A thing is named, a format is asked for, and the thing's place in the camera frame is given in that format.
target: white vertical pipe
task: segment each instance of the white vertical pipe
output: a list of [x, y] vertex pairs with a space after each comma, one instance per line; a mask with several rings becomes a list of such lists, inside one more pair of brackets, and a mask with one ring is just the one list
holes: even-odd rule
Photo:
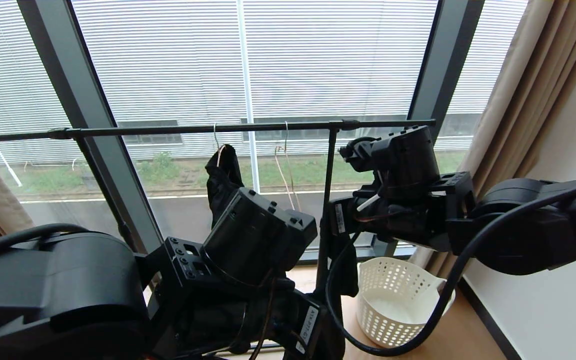
[[16, 186], [22, 187], [21, 180], [19, 180], [15, 171], [8, 164], [8, 161], [6, 160], [6, 157], [4, 157], [4, 154], [2, 153], [1, 150], [0, 150], [0, 158], [3, 160], [4, 164], [6, 165], [6, 168], [7, 168], [8, 172], [10, 173], [10, 175], [12, 176], [12, 178], [14, 179], [14, 182], [16, 182]]
[[[244, 77], [244, 95], [246, 97], [246, 122], [253, 124], [255, 117], [252, 112], [252, 94], [250, 92], [250, 72], [248, 61], [248, 44], [246, 43], [246, 20], [244, 19], [243, 0], [237, 0], [237, 20], [239, 27], [239, 44], [241, 46], [241, 67]], [[255, 132], [248, 132], [250, 145], [250, 168], [252, 170], [252, 189], [259, 192], [259, 166], [257, 162], [257, 141]]]

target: white sticker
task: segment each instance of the white sticker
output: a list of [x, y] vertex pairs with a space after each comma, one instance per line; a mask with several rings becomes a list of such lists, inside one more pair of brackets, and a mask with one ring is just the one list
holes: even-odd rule
[[[303, 339], [303, 342], [308, 345], [308, 342], [311, 341], [311, 335], [313, 334], [313, 328], [315, 328], [315, 323], [317, 321], [317, 314], [320, 311], [317, 310], [316, 307], [310, 306], [308, 308], [308, 312], [306, 313], [306, 318], [303, 320], [303, 326], [301, 327], [301, 331], [299, 332], [300, 337]], [[306, 349], [302, 346], [302, 344], [297, 341], [297, 345], [295, 349], [302, 354], [306, 354]]]
[[336, 229], [339, 234], [346, 232], [346, 223], [344, 222], [344, 212], [341, 203], [334, 205], [334, 215], [336, 216]]

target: white laundry basket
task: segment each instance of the white laundry basket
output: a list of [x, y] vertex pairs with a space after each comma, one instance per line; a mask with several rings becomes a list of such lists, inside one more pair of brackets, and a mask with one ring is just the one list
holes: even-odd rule
[[[391, 257], [375, 257], [358, 265], [361, 330], [375, 344], [392, 348], [415, 337], [428, 321], [445, 279]], [[455, 291], [444, 313], [455, 301]]]

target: white corrugated siding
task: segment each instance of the white corrugated siding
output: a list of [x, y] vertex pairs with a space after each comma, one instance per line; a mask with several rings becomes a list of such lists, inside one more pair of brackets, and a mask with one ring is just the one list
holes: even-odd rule
[[[234, 0], [73, 0], [73, 6], [117, 121], [237, 124], [245, 118]], [[406, 114], [435, 6], [434, 0], [245, 1], [254, 115]], [[483, 110], [522, 6], [525, 1], [487, 0], [451, 112]], [[490, 47], [496, 49], [495, 66], [483, 56], [492, 54]], [[16, 2], [0, 0], [0, 133], [66, 126]], [[247, 155], [241, 134], [218, 137]], [[436, 147], [464, 149], [469, 139], [440, 138]], [[325, 142], [291, 141], [290, 150], [323, 153]], [[262, 141], [259, 154], [270, 155], [275, 146]], [[71, 141], [18, 141], [0, 148], [14, 163], [82, 157]], [[128, 150], [137, 159], [162, 151], [207, 156], [215, 141], [212, 134], [186, 134], [183, 144]]]
[[481, 114], [528, 0], [486, 0], [448, 114]]

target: road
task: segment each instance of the road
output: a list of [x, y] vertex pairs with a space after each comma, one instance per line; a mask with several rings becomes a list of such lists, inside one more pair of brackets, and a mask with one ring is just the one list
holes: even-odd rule
[[[351, 192], [334, 192], [332, 199], [350, 196]], [[323, 193], [300, 193], [301, 210], [317, 219], [322, 217]], [[290, 201], [286, 194], [266, 194], [266, 198], [274, 200], [279, 207], [290, 209]], [[49, 223], [80, 224], [90, 230], [101, 231], [119, 237], [117, 223], [108, 204], [103, 199], [22, 202], [23, 208], [30, 214], [36, 225]], [[208, 208], [207, 197], [179, 196], [174, 198], [151, 198], [152, 208], [158, 227], [164, 237], [174, 236], [193, 242], [202, 243], [210, 234], [212, 213]], [[357, 245], [370, 244], [371, 237], [365, 235], [359, 238]], [[319, 239], [312, 242], [316, 247]]]

